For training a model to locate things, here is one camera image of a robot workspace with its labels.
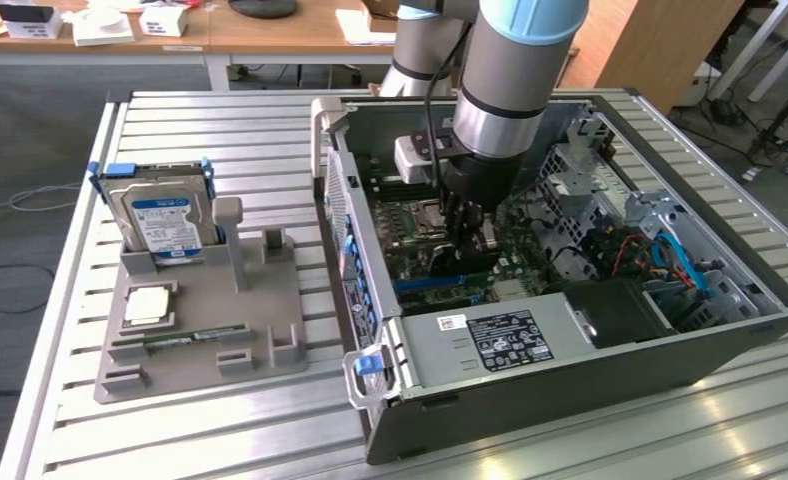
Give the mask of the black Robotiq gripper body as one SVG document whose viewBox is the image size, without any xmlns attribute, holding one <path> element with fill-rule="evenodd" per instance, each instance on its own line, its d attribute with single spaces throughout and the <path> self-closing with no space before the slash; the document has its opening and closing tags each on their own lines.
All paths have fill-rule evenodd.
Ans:
<svg viewBox="0 0 788 480">
<path fill-rule="evenodd" d="M 491 158 L 464 154 L 448 159 L 442 181 L 456 201 L 495 213 L 511 196 L 523 169 L 524 155 Z"/>
</svg>

